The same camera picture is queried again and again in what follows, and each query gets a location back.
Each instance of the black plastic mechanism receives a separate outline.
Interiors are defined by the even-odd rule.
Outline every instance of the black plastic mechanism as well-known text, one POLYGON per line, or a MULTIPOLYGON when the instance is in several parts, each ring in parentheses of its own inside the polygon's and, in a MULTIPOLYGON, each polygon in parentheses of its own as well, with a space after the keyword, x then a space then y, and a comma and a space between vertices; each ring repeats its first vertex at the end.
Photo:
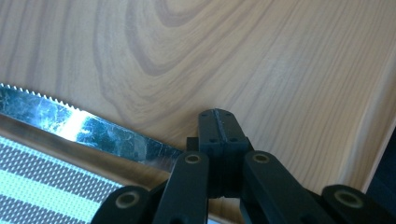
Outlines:
POLYGON ((275 156, 254 151, 232 113, 207 110, 198 121, 167 182, 114 191, 92 223, 206 223, 207 199, 219 197, 240 198, 246 223, 396 223, 356 189, 304 189, 275 156))

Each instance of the metal blade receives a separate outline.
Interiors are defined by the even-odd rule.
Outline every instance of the metal blade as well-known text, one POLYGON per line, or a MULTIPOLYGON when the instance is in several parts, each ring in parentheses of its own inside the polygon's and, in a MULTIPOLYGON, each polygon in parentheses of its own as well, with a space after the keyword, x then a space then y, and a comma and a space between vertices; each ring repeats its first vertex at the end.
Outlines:
POLYGON ((40 93, 0 83, 0 114, 87 147, 170 172, 182 153, 40 93))

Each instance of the wooden surface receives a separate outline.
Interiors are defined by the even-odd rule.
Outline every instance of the wooden surface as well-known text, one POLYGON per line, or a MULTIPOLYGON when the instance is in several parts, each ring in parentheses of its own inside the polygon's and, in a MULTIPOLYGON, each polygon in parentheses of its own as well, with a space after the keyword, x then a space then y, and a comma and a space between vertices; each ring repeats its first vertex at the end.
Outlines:
POLYGON ((230 110, 305 187, 366 190, 395 125, 396 1, 2 0, 0 69, 179 148, 198 113, 230 110))

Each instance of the gray striped cloth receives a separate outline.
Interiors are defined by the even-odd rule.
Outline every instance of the gray striped cloth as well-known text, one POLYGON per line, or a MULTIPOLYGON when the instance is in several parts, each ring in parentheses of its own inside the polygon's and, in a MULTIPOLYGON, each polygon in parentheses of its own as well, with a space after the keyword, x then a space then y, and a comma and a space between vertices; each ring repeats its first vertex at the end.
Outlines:
POLYGON ((0 223, 89 223, 119 187, 0 136, 0 223))

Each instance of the wood grain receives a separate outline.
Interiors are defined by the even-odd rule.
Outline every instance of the wood grain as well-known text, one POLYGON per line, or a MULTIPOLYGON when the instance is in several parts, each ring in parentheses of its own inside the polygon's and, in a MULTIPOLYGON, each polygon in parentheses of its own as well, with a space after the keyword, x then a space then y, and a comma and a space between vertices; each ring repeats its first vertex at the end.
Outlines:
POLYGON ((3 0, 0 67, 179 148, 230 110, 305 187, 365 191, 395 126, 396 2, 3 0))

